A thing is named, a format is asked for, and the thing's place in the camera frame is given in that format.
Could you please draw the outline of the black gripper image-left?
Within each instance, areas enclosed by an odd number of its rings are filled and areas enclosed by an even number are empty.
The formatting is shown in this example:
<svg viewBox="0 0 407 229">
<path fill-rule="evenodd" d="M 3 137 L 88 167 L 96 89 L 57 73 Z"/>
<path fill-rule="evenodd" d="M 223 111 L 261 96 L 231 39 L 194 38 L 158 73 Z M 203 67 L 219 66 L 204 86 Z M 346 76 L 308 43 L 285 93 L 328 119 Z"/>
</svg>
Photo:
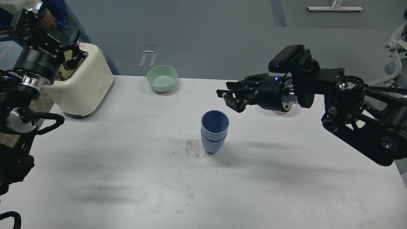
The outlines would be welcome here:
<svg viewBox="0 0 407 229">
<path fill-rule="evenodd" d="M 33 77 L 41 77 L 44 85 L 52 85 L 61 64 L 67 71 L 71 71 L 75 70 L 82 60 L 83 51 L 79 48 L 81 32 L 74 31 L 70 36 L 69 45 L 62 47 L 61 42 L 46 33 L 42 27 L 40 17 L 44 12 L 44 3 L 36 3 L 30 9 L 17 10 L 10 22 L 8 35 L 24 38 L 24 48 L 13 70 L 20 76 L 26 73 Z M 72 51 L 72 55 L 70 59 L 64 61 L 62 55 L 66 51 Z"/>
</svg>

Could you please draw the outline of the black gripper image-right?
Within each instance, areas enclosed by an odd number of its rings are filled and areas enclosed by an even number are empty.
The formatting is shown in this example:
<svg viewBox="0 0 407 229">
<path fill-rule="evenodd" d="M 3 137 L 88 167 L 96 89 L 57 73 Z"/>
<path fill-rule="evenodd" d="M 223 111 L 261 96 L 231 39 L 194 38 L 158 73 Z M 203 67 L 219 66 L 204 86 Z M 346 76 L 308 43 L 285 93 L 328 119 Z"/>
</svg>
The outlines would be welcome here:
<svg viewBox="0 0 407 229">
<path fill-rule="evenodd" d="M 216 90 L 218 97 L 234 111 L 241 113 L 247 105 L 258 105 L 265 110 L 285 111 L 298 104 L 291 77 L 269 76 L 267 73 L 227 82 L 228 90 Z"/>
</svg>

